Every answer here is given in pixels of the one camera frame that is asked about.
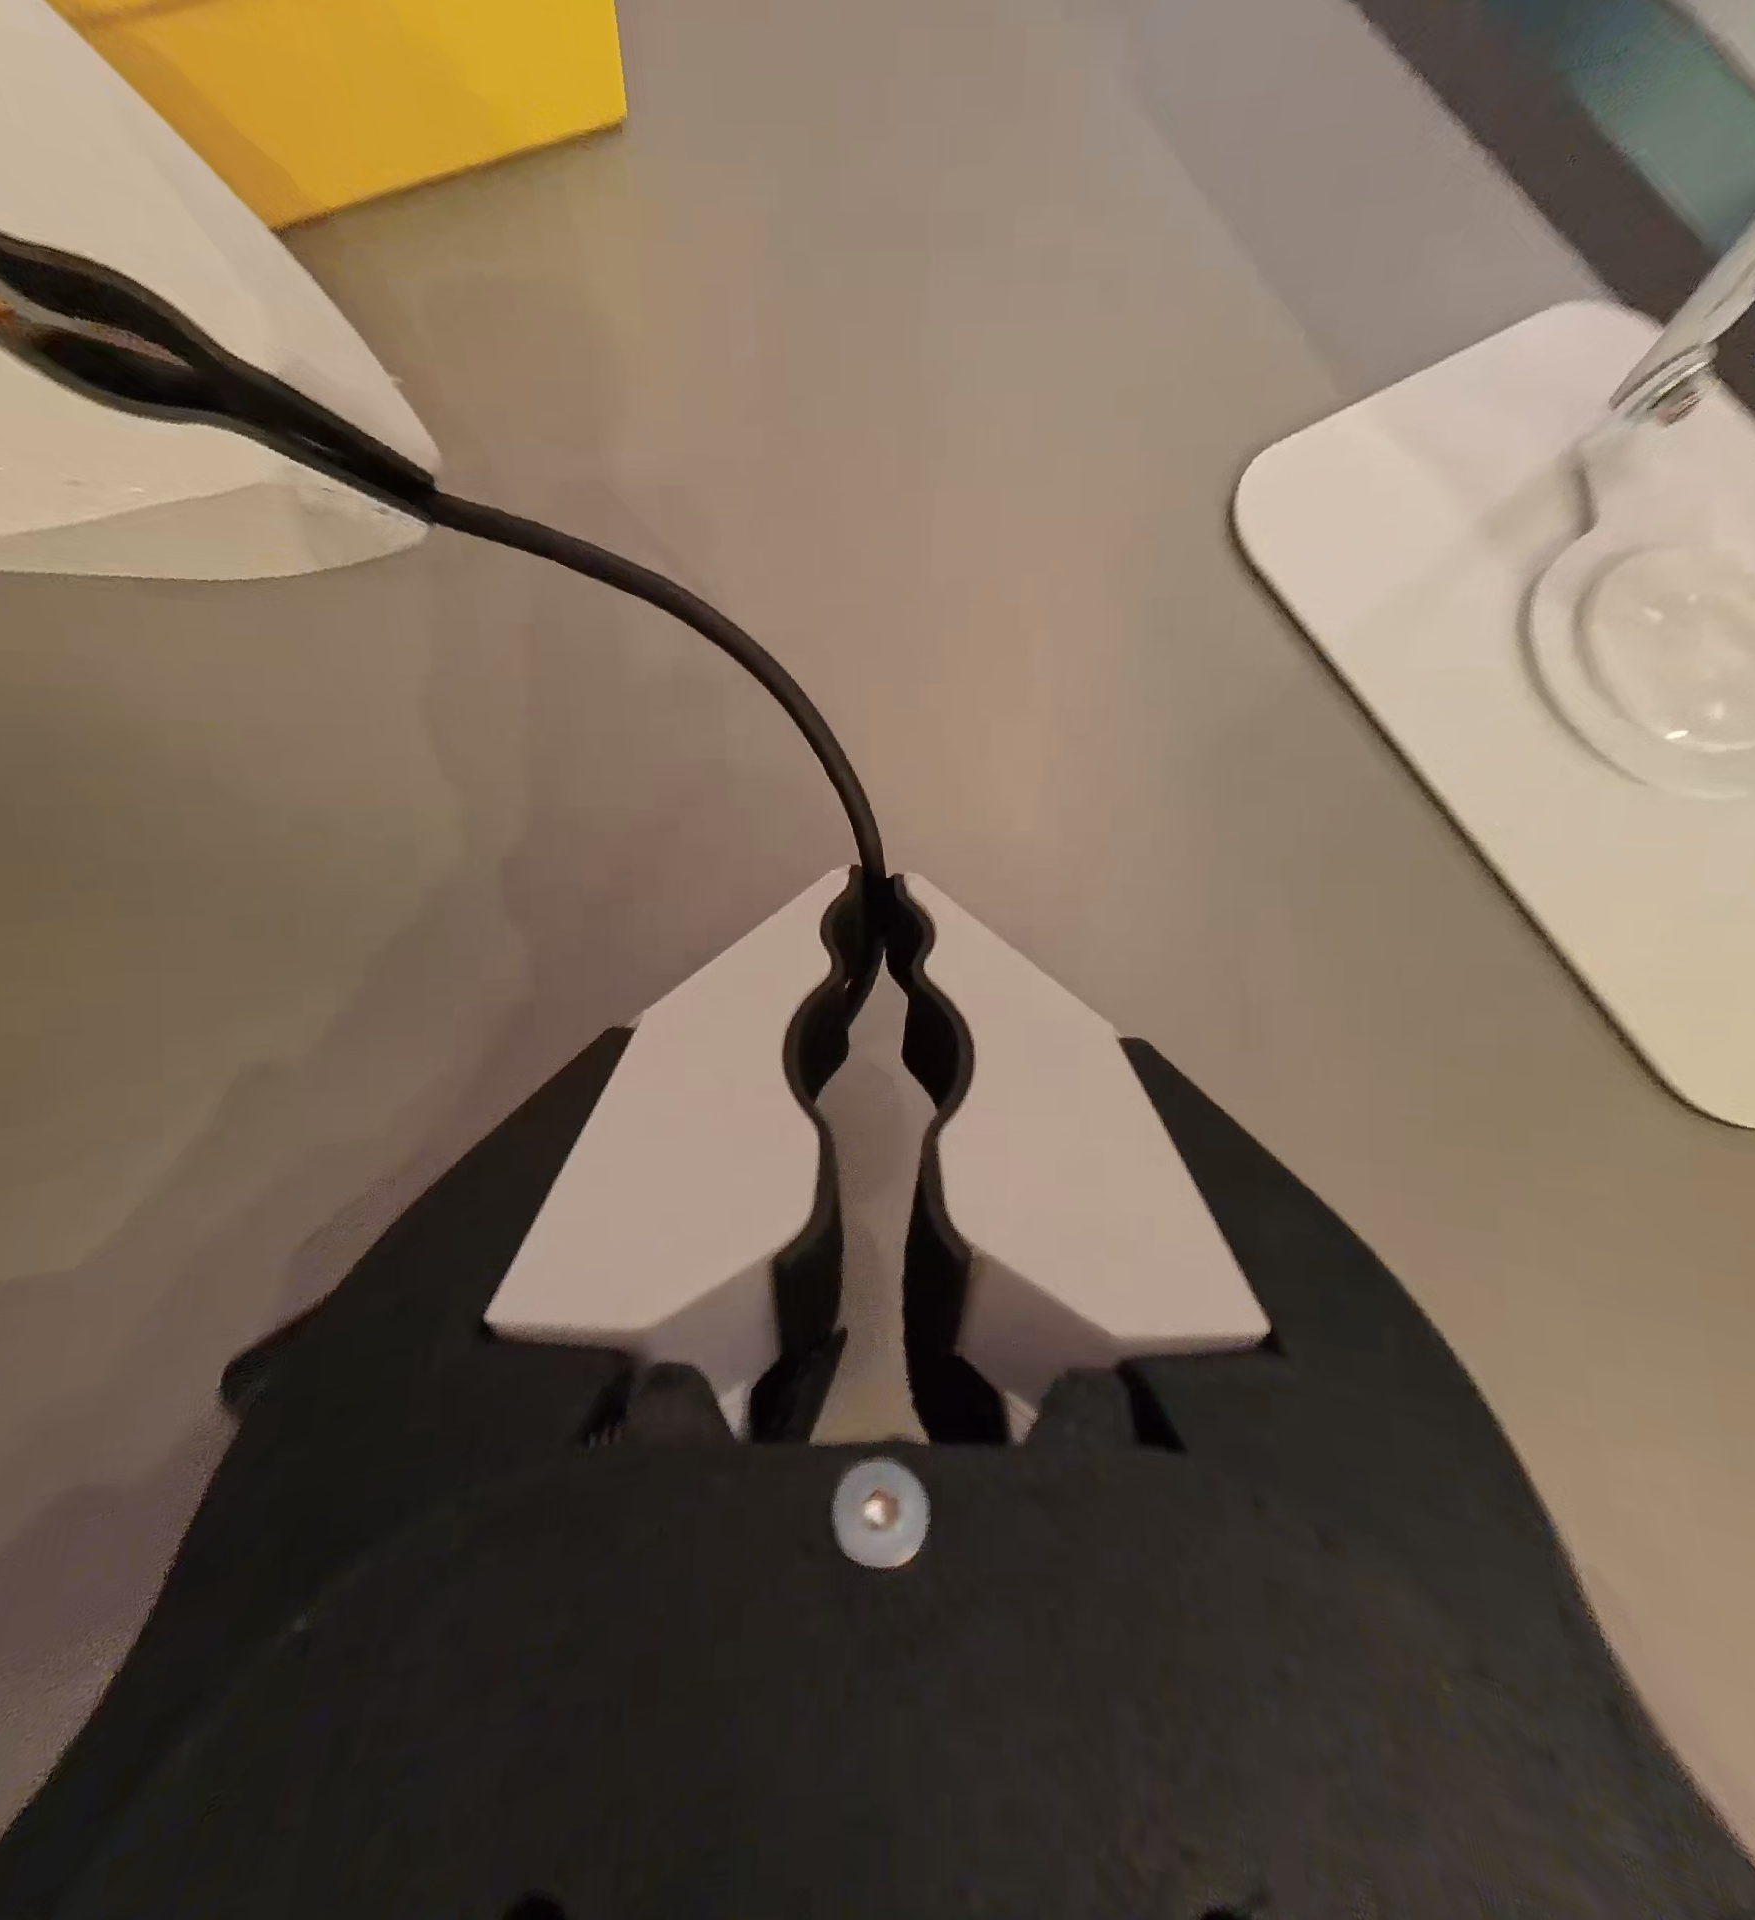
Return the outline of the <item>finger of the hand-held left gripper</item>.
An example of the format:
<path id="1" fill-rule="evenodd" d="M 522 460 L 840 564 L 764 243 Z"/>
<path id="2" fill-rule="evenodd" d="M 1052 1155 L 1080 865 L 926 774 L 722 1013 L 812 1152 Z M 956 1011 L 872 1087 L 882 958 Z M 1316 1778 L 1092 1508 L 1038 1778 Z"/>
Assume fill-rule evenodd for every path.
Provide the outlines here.
<path id="1" fill-rule="evenodd" d="M 216 423 L 436 483 L 428 431 L 314 276 L 49 4 L 0 4 L 0 289 L 153 349 Z"/>
<path id="2" fill-rule="evenodd" d="M 440 451 L 264 228 L 210 317 L 0 231 L 0 574 L 268 582 L 416 548 Z"/>

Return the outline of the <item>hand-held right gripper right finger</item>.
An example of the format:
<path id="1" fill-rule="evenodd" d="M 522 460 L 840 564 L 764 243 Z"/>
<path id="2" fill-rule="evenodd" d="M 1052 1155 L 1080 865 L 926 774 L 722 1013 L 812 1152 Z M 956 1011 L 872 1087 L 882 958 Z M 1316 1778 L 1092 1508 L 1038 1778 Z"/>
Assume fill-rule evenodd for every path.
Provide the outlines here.
<path id="1" fill-rule="evenodd" d="M 902 1059 L 934 1106 L 904 1261 L 926 1436 L 1006 1444 L 1066 1376 L 1266 1344 L 1118 1028 L 926 879 L 892 898 Z"/>

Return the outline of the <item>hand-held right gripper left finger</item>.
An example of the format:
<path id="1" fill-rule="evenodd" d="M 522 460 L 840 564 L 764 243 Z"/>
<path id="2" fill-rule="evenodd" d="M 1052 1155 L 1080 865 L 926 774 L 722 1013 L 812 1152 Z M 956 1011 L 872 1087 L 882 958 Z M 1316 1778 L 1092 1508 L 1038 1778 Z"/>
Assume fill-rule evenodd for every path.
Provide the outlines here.
<path id="1" fill-rule="evenodd" d="M 818 1097 L 872 978 L 860 883 L 818 879 L 620 1035 L 488 1332 L 686 1366 L 740 1436 L 808 1435 L 842 1355 Z"/>

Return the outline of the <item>yellow plastic bin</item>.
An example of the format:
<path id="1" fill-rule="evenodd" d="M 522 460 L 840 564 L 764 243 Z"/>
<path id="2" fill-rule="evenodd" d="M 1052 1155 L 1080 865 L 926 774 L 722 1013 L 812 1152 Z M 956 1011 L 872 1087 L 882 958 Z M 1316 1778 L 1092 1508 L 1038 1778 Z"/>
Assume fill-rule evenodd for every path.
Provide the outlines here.
<path id="1" fill-rule="evenodd" d="M 59 2 L 268 226 L 624 124 L 612 2 Z"/>

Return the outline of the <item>white stand with wooden board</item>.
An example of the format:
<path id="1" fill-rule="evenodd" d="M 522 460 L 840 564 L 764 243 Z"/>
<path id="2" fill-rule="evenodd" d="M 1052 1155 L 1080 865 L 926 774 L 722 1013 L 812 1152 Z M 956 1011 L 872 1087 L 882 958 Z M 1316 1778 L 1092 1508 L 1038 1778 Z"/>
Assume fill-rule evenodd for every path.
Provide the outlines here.
<path id="1" fill-rule="evenodd" d="M 1262 582 L 1664 1087 L 1755 1132 L 1755 219 L 1262 451 Z"/>

